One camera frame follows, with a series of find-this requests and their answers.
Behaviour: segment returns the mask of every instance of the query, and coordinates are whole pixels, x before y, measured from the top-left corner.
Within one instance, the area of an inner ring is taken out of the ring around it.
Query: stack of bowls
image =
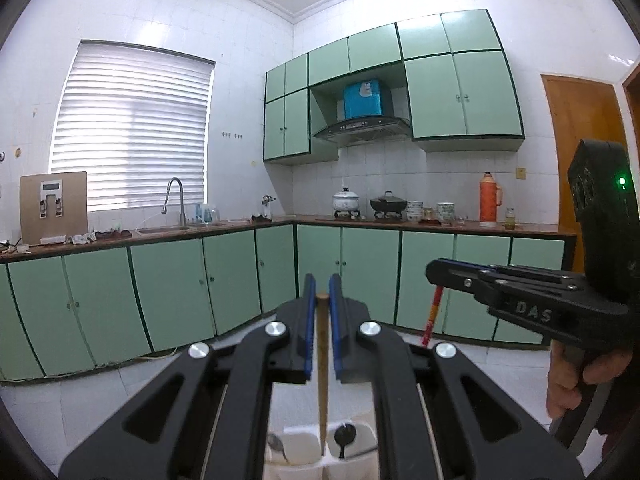
[[[408,201],[406,203],[406,219],[409,222],[422,220],[422,202]]]

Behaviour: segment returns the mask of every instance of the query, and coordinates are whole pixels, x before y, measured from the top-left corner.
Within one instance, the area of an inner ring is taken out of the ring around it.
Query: cabinet door
[[[284,155],[284,97],[264,105],[264,160]]]
[[[450,52],[439,14],[398,22],[398,34],[405,59]]]
[[[562,266],[563,253],[564,242],[562,240],[514,238],[510,263],[511,265],[559,270]],[[498,321],[494,340],[512,343],[540,343],[542,336],[501,319]]]
[[[9,264],[9,275],[24,328],[44,373],[94,368],[71,306],[62,258],[15,262]]]
[[[131,258],[154,350],[215,335],[200,240],[133,246]]]
[[[133,291],[127,249],[63,256],[78,319],[97,365],[151,352]]]
[[[342,291],[384,323],[394,322],[399,241],[398,231],[342,228]]]
[[[0,266],[0,369],[5,379],[35,379],[42,371],[24,333],[6,266]]]
[[[281,64],[267,72],[267,91],[265,102],[273,101],[284,95],[285,65]]]
[[[268,312],[296,297],[293,225],[256,229],[262,310]]]
[[[458,235],[455,259],[481,265],[506,265],[509,244],[507,237]],[[450,291],[445,334],[491,340],[496,322],[495,317],[487,314],[486,305],[474,300],[473,295]]]
[[[329,291],[329,278],[340,273],[340,228],[298,226],[298,283],[302,293],[305,275],[313,274],[316,291]]]
[[[452,52],[500,48],[489,14],[484,9],[460,10],[442,15]]]
[[[308,91],[300,90],[284,98],[284,154],[309,151]]]
[[[284,93],[291,94],[306,88],[306,54],[286,62]]]
[[[454,235],[444,233],[404,232],[402,234],[397,325],[416,330],[423,330],[427,325],[436,287],[429,283],[424,271],[431,260],[453,258],[454,238]],[[442,332],[448,299],[449,289],[445,289],[433,327],[435,333]]]
[[[521,135],[520,114],[502,52],[454,54],[470,135]]]
[[[404,62],[414,137],[466,134],[460,87],[451,55]]]
[[[309,86],[348,74],[349,71],[347,38],[326,44],[309,53]]]
[[[348,43],[352,72],[400,59],[400,47],[394,23],[349,36]]]
[[[260,316],[254,232],[212,236],[202,243],[218,333]]]

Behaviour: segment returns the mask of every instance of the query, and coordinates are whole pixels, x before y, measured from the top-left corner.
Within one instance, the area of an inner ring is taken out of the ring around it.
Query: window blind
[[[204,202],[213,63],[81,43],[51,142],[49,172],[86,171],[89,211],[164,203],[177,176]],[[179,203],[179,194],[169,203]]]

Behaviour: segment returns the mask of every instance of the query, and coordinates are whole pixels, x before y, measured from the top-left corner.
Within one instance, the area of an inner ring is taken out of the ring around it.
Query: countertop
[[[398,229],[402,231],[422,231],[435,233],[454,234],[480,234],[511,236],[523,235],[525,237],[545,237],[545,238],[575,238],[575,232],[562,229],[554,224],[516,224],[513,231],[506,230],[501,224],[495,228],[480,227],[479,222],[467,221],[463,226],[439,226],[433,224],[421,224],[417,222],[393,221],[393,220],[337,220],[333,216],[321,215],[290,215],[275,217],[273,222],[252,222],[243,223],[222,221],[216,225],[203,227],[192,227],[184,232],[168,232],[153,235],[141,235],[132,231],[132,237],[117,238],[109,240],[97,240],[90,244],[54,244],[48,246],[31,246],[27,253],[12,253],[0,255],[0,264],[18,262],[21,260],[33,260],[45,258],[47,256],[60,256],[62,254],[84,253],[89,251],[99,251],[116,247],[126,247],[139,244],[149,244],[155,242],[170,242],[174,240],[188,240],[190,238],[202,238],[207,235],[231,233],[244,231],[247,229],[269,227],[286,224],[307,224],[307,225],[327,225],[363,227],[373,229]]]

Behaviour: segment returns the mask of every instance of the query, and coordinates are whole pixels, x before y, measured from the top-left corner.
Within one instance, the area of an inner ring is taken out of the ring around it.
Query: metal screw
[[[380,325],[375,321],[365,321],[360,325],[360,332],[364,335],[373,336],[380,333]]]
[[[287,325],[280,321],[271,321],[264,326],[264,331],[268,335],[279,336],[286,332]]]
[[[206,343],[194,343],[189,347],[189,357],[202,359],[209,354],[211,348]]]
[[[436,346],[436,354],[445,359],[453,357],[457,352],[458,350],[451,343],[440,343]]]

